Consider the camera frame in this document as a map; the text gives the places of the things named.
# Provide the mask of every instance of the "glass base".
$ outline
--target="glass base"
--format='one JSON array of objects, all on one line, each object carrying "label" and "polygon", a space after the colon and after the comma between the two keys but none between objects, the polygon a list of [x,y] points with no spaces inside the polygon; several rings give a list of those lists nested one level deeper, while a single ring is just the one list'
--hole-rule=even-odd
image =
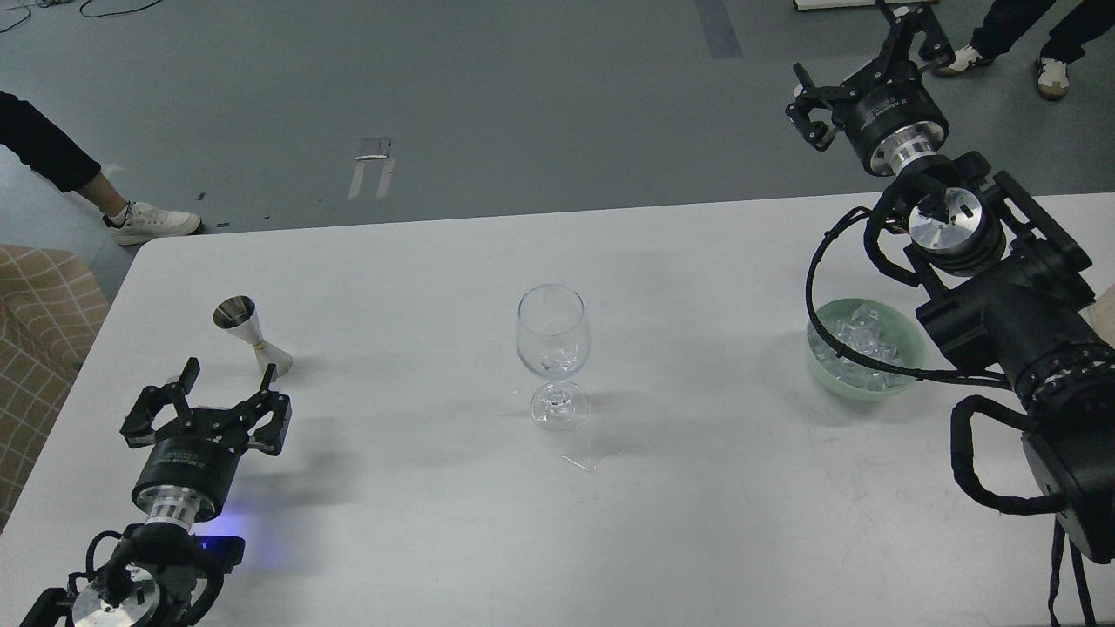
[{"label": "glass base", "polygon": [[589,395],[575,383],[551,382],[534,393],[531,414],[542,428],[574,430],[589,416]]}]

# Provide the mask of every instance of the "gray floor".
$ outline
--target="gray floor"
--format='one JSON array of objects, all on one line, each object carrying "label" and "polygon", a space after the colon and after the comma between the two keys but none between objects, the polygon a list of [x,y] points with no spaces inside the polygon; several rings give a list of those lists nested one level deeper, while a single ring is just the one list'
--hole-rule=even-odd
[{"label": "gray floor", "polygon": [[[937,4],[956,47],[988,4]],[[1072,6],[978,76],[927,79],[949,154],[978,148],[1035,194],[1115,191],[1115,38],[1074,65],[1064,102],[1034,91],[1030,64]],[[200,213],[207,232],[752,200],[885,185],[843,139],[806,147],[782,113],[795,61],[835,84],[885,31],[873,8],[791,0],[165,0],[106,19],[74,2],[0,35],[0,89],[126,196]],[[365,166],[349,197],[358,141],[380,135],[394,167]],[[71,196],[0,151],[0,242],[75,250],[112,297],[136,247]]]}]

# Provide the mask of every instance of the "white sneaker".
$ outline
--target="white sneaker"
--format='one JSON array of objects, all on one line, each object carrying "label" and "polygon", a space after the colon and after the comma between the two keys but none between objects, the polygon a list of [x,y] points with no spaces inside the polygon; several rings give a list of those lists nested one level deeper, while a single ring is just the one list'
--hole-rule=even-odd
[{"label": "white sneaker", "polygon": [[188,235],[201,228],[202,219],[185,211],[165,211],[145,202],[130,202],[124,222],[115,224],[105,218],[113,240],[122,247],[142,244],[155,238]]},{"label": "white sneaker", "polygon": [[1059,100],[1068,95],[1068,64],[1038,57],[1038,94],[1047,100]]},{"label": "white sneaker", "polygon": [[942,76],[944,78],[951,78],[958,74],[968,71],[970,68],[978,66],[989,66],[995,59],[985,59],[976,48],[971,46],[964,46],[963,48],[957,50],[957,60],[952,61],[952,65],[939,67],[933,70],[937,76]]}]

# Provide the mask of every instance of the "metal jigger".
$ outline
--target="metal jigger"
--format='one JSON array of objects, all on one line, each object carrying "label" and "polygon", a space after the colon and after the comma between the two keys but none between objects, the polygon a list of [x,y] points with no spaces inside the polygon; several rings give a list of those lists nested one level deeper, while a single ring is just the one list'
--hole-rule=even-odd
[{"label": "metal jigger", "polygon": [[255,303],[246,296],[234,296],[217,305],[213,310],[213,324],[252,345],[260,373],[268,369],[268,364],[274,364],[275,376],[281,377],[294,365],[290,353],[263,339]]}]

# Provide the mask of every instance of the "beige fabric chair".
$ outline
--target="beige fabric chair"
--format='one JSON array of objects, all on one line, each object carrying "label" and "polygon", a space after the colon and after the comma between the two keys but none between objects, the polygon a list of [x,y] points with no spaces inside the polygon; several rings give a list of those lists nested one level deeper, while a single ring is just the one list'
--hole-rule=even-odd
[{"label": "beige fabric chair", "polygon": [[0,245],[0,530],[107,312],[72,252]]}]

